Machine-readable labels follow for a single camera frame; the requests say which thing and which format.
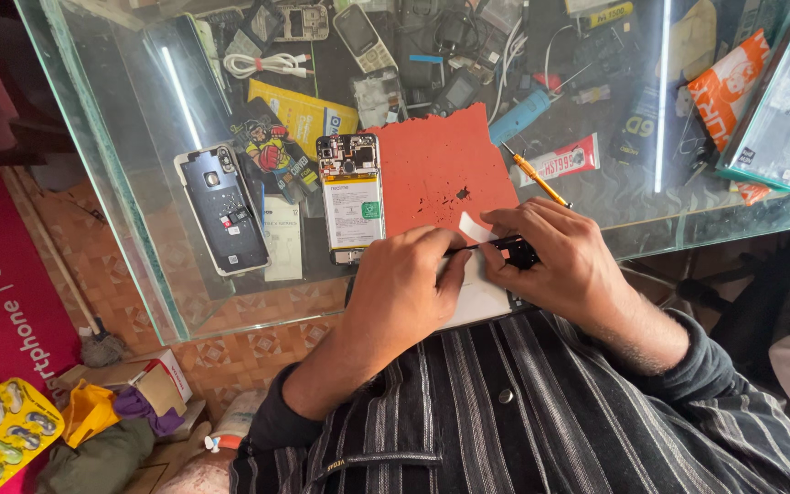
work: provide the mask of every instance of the yellow packaging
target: yellow packaging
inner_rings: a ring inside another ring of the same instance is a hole
[[[248,85],[248,101],[258,96],[267,103],[289,130],[291,137],[313,161],[316,160],[316,139],[323,135],[354,134],[358,129],[358,112],[355,108],[253,79]]]
[[[615,5],[603,11],[589,14],[587,17],[581,19],[581,21],[586,27],[592,29],[602,26],[603,24],[609,23],[613,20],[617,20],[621,17],[627,17],[631,13],[633,13],[633,3],[624,2],[623,4]]]
[[[60,412],[35,387],[18,378],[0,384],[0,487],[62,431]]]

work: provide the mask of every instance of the striped shirt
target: striped shirt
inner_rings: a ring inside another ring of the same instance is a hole
[[[634,376],[534,311],[433,335],[325,421],[271,385],[231,465],[234,494],[790,492],[790,420],[677,311],[690,348]]]

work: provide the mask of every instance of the white paper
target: white paper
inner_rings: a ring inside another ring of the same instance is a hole
[[[443,271],[447,261],[448,259],[445,259],[438,265],[438,273]],[[486,279],[485,265],[484,253],[480,252],[480,249],[473,250],[471,258],[465,263],[465,281],[462,283],[462,291],[459,292],[455,314],[439,329],[454,328],[511,312],[507,290],[493,285]]]
[[[465,211],[462,212],[462,216],[459,218],[459,230],[462,230],[471,240],[477,243],[499,240],[496,234],[478,225]]]
[[[264,196],[264,238],[273,263],[264,268],[264,281],[304,277],[300,251],[300,206],[280,195]]]

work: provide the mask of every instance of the screwdriver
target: screwdriver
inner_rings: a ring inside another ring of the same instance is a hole
[[[526,161],[526,158],[511,151],[511,148],[509,148],[506,143],[502,142],[502,146],[505,146],[505,149],[509,153],[511,153],[513,162],[517,163],[517,166],[520,167],[523,173],[525,173],[527,177],[532,178],[532,180],[534,180],[536,184],[541,185],[541,187],[544,189],[544,192],[548,193],[548,196],[550,196],[550,198],[553,199],[554,202],[556,202],[560,206],[565,206],[566,208],[569,209],[571,209],[571,207],[574,206],[574,204],[570,202],[566,202],[565,199],[563,199],[558,193],[556,193],[553,189],[551,189],[550,185],[548,185],[544,180],[542,180],[541,177],[538,176],[538,172],[536,172],[535,168],[533,168],[532,165],[529,164],[528,161]]]

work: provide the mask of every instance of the man's right hand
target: man's right hand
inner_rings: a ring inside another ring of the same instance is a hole
[[[481,245],[488,279],[524,300],[591,333],[621,308],[640,301],[590,218],[541,198],[484,212],[480,218],[493,225],[493,233],[520,233],[535,248],[541,262],[521,271],[506,264],[498,249]]]

